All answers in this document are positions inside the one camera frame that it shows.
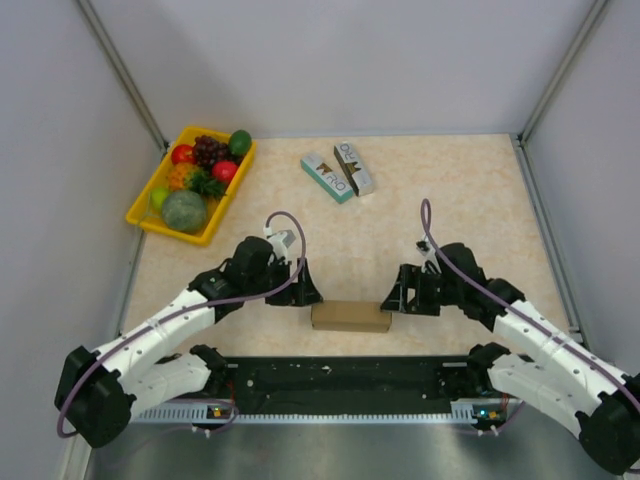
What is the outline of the brown cardboard box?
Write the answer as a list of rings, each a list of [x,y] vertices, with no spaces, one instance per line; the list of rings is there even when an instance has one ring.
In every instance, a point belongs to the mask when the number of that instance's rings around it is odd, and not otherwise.
[[[376,302],[325,301],[312,306],[311,325],[315,330],[386,333],[392,314],[382,311]]]

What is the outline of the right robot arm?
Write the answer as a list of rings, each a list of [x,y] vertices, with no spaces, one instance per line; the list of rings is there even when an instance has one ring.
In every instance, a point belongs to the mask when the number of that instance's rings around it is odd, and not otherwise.
[[[462,243],[417,247],[423,265],[403,264],[380,308],[437,316],[455,306],[469,319],[518,346],[473,347],[466,380],[476,394],[516,397],[555,420],[602,469],[639,468],[639,378],[602,360],[547,320],[502,278],[488,278]]]

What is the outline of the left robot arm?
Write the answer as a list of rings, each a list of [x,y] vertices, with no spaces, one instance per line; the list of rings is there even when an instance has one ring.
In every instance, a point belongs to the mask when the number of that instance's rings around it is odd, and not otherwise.
[[[196,346],[175,356],[184,341],[247,302],[304,306],[304,257],[290,249],[304,239],[291,230],[249,236],[219,267],[198,274],[176,298],[133,330],[93,350],[80,346],[64,361],[54,405],[57,433],[70,424],[92,448],[116,439],[141,413],[188,393],[216,396],[226,387],[224,359]]]

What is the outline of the teal white carton box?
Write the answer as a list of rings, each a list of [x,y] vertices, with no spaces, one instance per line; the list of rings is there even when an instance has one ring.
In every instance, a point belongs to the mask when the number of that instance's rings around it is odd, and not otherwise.
[[[338,172],[315,152],[300,160],[301,168],[338,204],[343,204],[354,196],[354,190]]]

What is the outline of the silver brown carton box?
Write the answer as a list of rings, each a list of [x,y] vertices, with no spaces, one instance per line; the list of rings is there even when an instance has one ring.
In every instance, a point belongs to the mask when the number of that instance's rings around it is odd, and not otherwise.
[[[373,177],[356,148],[349,142],[334,145],[334,156],[357,196],[371,194],[375,189]]]

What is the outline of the green round melon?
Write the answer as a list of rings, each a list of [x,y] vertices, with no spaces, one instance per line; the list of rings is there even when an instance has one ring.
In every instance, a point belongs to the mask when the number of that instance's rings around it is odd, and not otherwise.
[[[179,190],[164,200],[161,216],[170,229],[192,234],[206,224],[207,205],[197,193]]]

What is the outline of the red peach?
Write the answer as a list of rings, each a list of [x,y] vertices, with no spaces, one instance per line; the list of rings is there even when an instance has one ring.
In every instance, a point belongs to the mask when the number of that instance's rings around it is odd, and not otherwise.
[[[238,171],[238,165],[230,160],[218,161],[212,167],[211,175],[218,182],[229,185]]]

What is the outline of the green avocado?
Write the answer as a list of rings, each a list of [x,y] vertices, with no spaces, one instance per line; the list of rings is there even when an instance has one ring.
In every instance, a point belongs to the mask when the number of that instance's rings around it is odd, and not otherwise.
[[[246,130],[234,131],[228,142],[229,151],[234,156],[244,156],[252,146],[252,137]]]

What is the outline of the dark purple grape bunch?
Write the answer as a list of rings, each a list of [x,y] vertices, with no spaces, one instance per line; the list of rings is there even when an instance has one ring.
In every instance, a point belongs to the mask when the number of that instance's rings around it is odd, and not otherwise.
[[[208,135],[195,138],[192,153],[196,164],[205,170],[222,161],[233,161],[228,145]]]

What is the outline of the green lime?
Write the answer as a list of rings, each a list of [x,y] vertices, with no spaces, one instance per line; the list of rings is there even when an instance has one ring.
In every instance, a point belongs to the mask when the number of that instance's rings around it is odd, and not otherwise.
[[[170,194],[171,190],[167,187],[153,188],[149,194],[151,208],[156,212],[161,212],[163,203]]]

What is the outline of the yellow plastic tray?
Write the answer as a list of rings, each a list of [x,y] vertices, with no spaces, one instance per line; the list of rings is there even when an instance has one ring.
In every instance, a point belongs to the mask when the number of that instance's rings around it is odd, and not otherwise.
[[[224,142],[227,145],[231,136],[231,134],[228,133],[217,132],[202,127],[186,127],[179,135],[176,142],[174,142],[173,146],[169,148],[167,154],[160,163],[160,166],[156,169],[154,174],[151,176],[151,179],[147,182],[142,192],[128,210],[126,214],[126,221],[128,223],[136,225],[145,231],[164,234],[198,246],[206,246],[211,242],[212,237],[220,226],[220,223],[222,222],[228,207],[233,201],[239,186],[252,166],[256,151],[255,141],[252,140],[252,146],[244,156],[232,155],[233,162],[238,165],[238,171],[232,182],[229,185],[226,185],[226,195],[221,200],[217,201],[213,198],[206,198],[200,195],[207,205],[207,220],[206,224],[196,233],[187,234],[170,229],[164,223],[161,212],[154,211],[151,208],[149,201],[149,194],[153,188],[168,188],[166,176],[170,168],[174,166],[171,162],[171,152],[173,148],[179,144],[188,144],[193,147],[195,138],[201,135],[214,137],[216,140]]]

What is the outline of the red apple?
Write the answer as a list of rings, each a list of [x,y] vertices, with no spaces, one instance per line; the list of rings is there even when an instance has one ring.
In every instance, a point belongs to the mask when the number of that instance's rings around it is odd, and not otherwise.
[[[171,152],[171,162],[173,165],[195,164],[193,147],[188,144],[176,145]]]

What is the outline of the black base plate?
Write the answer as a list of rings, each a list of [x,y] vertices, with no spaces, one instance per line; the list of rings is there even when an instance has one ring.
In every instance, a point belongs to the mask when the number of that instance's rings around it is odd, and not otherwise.
[[[460,399],[498,399],[463,356],[228,357],[198,399],[231,399],[243,415],[449,413]]]

